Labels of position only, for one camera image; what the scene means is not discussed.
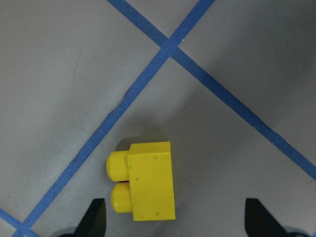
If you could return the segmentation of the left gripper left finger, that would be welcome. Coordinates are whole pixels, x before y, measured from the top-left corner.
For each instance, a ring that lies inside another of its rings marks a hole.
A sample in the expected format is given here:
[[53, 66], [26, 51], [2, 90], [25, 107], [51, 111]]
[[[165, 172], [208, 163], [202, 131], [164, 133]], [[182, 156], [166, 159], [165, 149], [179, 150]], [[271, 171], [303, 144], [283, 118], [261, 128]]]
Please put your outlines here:
[[106, 202], [95, 198], [72, 233], [62, 233], [59, 237], [104, 237], [106, 234]]

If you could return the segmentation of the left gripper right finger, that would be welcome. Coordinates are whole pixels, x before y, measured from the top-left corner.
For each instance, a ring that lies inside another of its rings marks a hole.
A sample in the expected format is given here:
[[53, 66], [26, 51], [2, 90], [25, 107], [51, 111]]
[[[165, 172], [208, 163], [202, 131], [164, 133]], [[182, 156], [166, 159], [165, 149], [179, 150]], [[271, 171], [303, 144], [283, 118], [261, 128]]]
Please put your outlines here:
[[288, 232], [257, 198], [245, 201], [244, 228], [248, 237], [308, 237], [303, 232]]

